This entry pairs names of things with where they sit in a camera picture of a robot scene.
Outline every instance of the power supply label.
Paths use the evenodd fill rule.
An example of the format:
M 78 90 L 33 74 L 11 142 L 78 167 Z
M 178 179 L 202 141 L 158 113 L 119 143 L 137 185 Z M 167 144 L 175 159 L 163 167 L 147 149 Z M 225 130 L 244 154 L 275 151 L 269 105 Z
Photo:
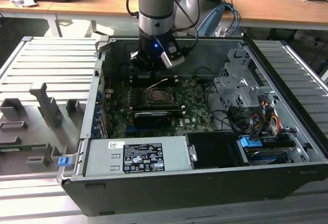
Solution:
M 124 145 L 123 171 L 143 173 L 164 171 L 162 144 Z

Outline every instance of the robotic arm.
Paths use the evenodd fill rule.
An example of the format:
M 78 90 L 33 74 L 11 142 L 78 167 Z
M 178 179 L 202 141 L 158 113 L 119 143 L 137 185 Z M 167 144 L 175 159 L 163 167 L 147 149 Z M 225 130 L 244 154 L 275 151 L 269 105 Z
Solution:
M 192 21 L 198 30 L 203 27 L 213 33 L 223 11 L 221 0 L 139 0 L 139 50 L 131 53 L 131 62 L 149 72 L 174 68 L 185 61 L 192 48 L 181 48 L 172 28 L 188 30 L 191 26 L 186 25 Z

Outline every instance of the wooden desk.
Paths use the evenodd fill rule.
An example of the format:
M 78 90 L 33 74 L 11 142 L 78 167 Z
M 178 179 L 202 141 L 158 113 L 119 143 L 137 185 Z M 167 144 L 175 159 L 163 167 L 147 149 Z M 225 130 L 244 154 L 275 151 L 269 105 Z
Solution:
M 138 0 L 130 0 L 130 9 L 138 10 Z M 130 16 L 126 9 L 126 0 L 70 0 L 69 3 L 53 3 L 49 13 Z
M 328 3 L 325 2 L 233 0 L 233 4 L 241 15 L 241 26 L 293 29 L 328 27 Z M 232 18 L 232 13 L 226 12 L 222 20 L 226 21 Z
M 69 3 L 38 2 L 38 7 L 18 8 L 9 1 L 0 1 L 0 13 L 8 17 L 44 18 L 54 36 L 61 36 L 59 19 L 91 20 L 96 31 L 97 19 L 136 22 L 126 11 L 126 0 L 71 0 Z M 241 26 L 328 30 L 328 4 L 304 0 L 233 0 L 241 15 Z M 138 0 L 130 0 L 132 11 L 138 10 Z M 233 19 L 226 11 L 221 25 Z

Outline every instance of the blue clip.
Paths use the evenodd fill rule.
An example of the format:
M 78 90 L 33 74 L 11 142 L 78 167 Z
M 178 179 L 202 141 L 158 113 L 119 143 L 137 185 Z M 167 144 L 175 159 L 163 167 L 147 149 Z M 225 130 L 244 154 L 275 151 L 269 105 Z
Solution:
M 245 136 L 244 138 L 240 139 L 241 146 L 244 147 L 262 147 L 263 144 L 260 141 L 260 139 L 257 139 L 256 141 L 250 140 L 249 136 Z
M 71 156 L 62 156 L 58 160 L 59 167 L 70 167 L 72 166 L 72 157 Z

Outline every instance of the circuit board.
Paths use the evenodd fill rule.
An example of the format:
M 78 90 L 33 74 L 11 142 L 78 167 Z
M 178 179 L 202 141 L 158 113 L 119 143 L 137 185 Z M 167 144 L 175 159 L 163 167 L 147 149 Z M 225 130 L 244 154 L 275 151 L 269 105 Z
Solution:
M 175 87 L 169 87 L 170 91 L 174 93 L 175 102 L 185 106 L 185 112 L 179 116 L 173 116 L 169 127 L 159 129 L 137 129 L 134 127 L 133 117 L 136 112 L 131 110 L 131 92 L 133 89 L 129 81 L 122 81 L 113 89 L 114 95 L 111 96 L 111 108 L 108 115 L 112 129 L 109 132 L 110 138 L 183 136 L 186 133 L 216 130 L 213 119 L 211 119 L 204 104 L 206 95 L 204 86 L 198 83 L 196 79 L 180 78 Z M 147 88 L 138 89 L 147 93 Z

